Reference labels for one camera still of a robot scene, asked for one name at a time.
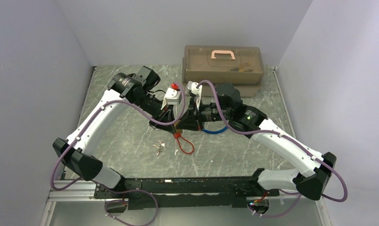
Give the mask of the brass padlock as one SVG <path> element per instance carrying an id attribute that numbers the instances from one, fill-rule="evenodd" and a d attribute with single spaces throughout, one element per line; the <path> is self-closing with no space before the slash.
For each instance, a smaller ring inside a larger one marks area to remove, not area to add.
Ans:
<path id="1" fill-rule="evenodd" d="M 173 127 L 174 127 L 174 133 L 182 133 L 183 132 L 182 129 L 177 127 L 177 124 L 174 124 Z"/>

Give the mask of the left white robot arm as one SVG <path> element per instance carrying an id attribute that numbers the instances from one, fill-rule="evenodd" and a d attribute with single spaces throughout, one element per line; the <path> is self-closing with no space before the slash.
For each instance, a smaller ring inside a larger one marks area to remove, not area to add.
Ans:
<path id="1" fill-rule="evenodd" d="M 53 148 L 58 162 L 85 181 L 93 181 L 106 187 L 114 198 L 124 194 L 126 179 L 93 156 L 98 142 L 107 129 L 128 107 L 146 117 L 152 126 L 171 133 L 175 132 L 173 106 L 185 104 L 183 86 L 169 87 L 162 100 L 151 93 L 161 78 L 152 69 L 143 66 L 137 73 L 118 73 L 108 82 L 107 88 L 96 107 L 83 123 L 66 139 L 57 138 Z"/>

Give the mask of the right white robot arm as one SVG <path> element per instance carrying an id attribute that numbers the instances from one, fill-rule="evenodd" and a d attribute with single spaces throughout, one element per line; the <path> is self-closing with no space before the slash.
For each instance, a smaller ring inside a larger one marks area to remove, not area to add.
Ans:
<path id="1" fill-rule="evenodd" d="M 297 191 L 314 201 L 324 196 L 323 191 L 334 172 L 334 154 L 322 154 L 298 142 L 265 113 L 244 104 L 232 84 L 215 86 L 215 102 L 203 104 L 201 94 L 204 84 L 210 85 L 211 82 L 187 83 L 190 104 L 176 128 L 197 131 L 204 128 L 205 122 L 223 121 L 232 132 L 264 144 L 294 166 L 291 170 L 257 169 L 249 182 L 249 189 L 254 195 L 282 189 Z"/>

